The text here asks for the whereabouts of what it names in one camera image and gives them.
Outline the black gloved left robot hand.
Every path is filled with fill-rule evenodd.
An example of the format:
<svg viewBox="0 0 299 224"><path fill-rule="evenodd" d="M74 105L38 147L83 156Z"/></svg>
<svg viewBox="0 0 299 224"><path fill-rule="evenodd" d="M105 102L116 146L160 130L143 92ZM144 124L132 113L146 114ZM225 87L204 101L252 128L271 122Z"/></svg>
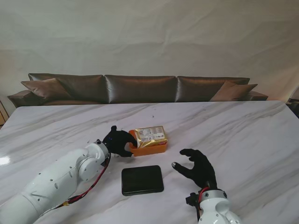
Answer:
<svg viewBox="0 0 299 224"><path fill-rule="evenodd" d="M102 141L107 147L109 153L117 154L121 157L131 157L132 152L126 150L126 145L131 143L137 147L137 141L130 133L117 130L117 126L112 126L110 132Z"/></svg>

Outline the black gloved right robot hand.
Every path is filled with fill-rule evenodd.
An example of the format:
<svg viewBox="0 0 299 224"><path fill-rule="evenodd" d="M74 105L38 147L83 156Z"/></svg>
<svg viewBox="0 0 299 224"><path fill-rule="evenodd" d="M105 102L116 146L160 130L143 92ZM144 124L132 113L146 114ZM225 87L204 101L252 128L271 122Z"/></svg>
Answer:
<svg viewBox="0 0 299 224"><path fill-rule="evenodd" d="M208 158L199 150L182 149L181 155L189 157L189 161L194 163L192 169L188 169L177 162L173 162L172 167L184 177L191 179L201 189L209 187L217 189L215 171Z"/></svg>

